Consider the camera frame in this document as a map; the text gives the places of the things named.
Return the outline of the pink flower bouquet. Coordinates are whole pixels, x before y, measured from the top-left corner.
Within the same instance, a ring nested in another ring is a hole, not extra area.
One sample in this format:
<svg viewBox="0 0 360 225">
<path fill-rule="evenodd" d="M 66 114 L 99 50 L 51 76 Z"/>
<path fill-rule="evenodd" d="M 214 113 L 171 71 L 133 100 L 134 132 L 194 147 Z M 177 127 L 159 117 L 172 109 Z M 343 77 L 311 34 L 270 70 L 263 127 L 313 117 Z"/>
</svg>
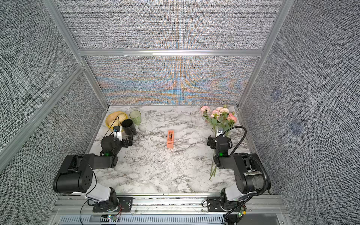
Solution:
<svg viewBox="0 0 360 225">
<path fill-rule="evenodd" d="M 237 118 L 234 113 L 230 112 L 226 105 L 217 107 L 215 110 L 211 110 L 209 106 L 203 106 L 200 109 L 201 116 L 205 121 L 211 124 L 216 137 L 216 128 L 220 127 L 224 129 L 224 132 L 230 129 L 237 122 Z"/>
</svg>

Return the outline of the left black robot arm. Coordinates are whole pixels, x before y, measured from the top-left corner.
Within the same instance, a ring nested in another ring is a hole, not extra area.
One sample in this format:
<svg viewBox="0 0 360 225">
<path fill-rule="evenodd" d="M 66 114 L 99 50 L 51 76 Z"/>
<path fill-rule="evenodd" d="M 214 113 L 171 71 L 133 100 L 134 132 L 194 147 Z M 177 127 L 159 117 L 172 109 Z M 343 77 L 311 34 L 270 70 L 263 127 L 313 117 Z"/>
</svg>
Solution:
<svg viewBox="0 0 360 225">
<path fill-rule="evenodd" d="M 99 155 L 68 155 L 65 157 L 53 181 L 56 193 L 84 196 L 94 202 L 94 212 L 120 212 L 126 203 L 119 200 L 112 187 L 101 185 L 96 170 L 115 168 L 121 149 L 133 145 L 134 134 L 120 138 L 115 132 L 101 141 Z"/>
</svg>

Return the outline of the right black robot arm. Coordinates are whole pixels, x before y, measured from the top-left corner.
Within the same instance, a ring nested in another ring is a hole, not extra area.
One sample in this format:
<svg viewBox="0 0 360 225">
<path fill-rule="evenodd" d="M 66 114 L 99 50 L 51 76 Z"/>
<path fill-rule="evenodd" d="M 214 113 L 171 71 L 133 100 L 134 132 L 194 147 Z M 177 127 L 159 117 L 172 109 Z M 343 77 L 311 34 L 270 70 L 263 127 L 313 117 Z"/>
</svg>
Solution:
<svg viewBox="0 0 360 225">
<path fill-rule="evenodd" d="M 218 169 L 232 170 L 234 184 L 221 190 L 218 198 L 208 200 L 209 211 L 226 211 L 244 204 L 250 198 L 271 188 L 271 179 L 257 154 L 229 153 L 231 139 L 209 136 L 207 145 L 214 150 L 213 162 Z"/>
</svg>

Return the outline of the orange tape dispenser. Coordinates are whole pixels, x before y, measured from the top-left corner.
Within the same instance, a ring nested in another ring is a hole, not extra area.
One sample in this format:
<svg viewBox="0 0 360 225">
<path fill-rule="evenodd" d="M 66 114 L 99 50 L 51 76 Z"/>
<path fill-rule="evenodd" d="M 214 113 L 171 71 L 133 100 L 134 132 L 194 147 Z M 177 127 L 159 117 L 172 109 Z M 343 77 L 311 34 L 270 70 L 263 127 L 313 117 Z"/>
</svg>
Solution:
<svg viewBox="0 0 360 225">
<path fill-rule="evenodd" d="M 167 135 L 167 148 L 172 149 L 174 147 L 174 130 L 169 130 Z"/>
</svg>

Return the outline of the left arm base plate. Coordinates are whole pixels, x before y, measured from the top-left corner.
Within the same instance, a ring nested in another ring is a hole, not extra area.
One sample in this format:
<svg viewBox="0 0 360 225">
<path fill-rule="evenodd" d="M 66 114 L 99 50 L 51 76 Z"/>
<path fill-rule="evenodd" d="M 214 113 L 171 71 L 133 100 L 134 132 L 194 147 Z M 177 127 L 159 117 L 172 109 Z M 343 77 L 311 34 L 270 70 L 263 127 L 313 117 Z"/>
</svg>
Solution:
<svg viewBox="0 0 360 225">
<path fill-rule="evenodd" d="M 105 202 L 96 203 L 93 206 L 94 213 L 130 212 L 133 205 L 132 197 L 118 197 L 117 201 L 111 199 Z"/>
</svg>

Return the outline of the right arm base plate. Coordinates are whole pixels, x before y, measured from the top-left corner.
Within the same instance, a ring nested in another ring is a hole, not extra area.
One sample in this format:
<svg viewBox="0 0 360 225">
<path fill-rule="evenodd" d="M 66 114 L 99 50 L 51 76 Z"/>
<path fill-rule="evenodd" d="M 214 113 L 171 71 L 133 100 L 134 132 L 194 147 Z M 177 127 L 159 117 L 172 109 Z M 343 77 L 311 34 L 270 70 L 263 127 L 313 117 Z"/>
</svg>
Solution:
<svg viewBox="0 0 360 225">
<path fill-rule="evenodd" d="M 242 203 L 240 201 L 229 201 L 221 196 L 208 196 L 206 202 L 208 212 L 229 212 Z"/>
</svg>

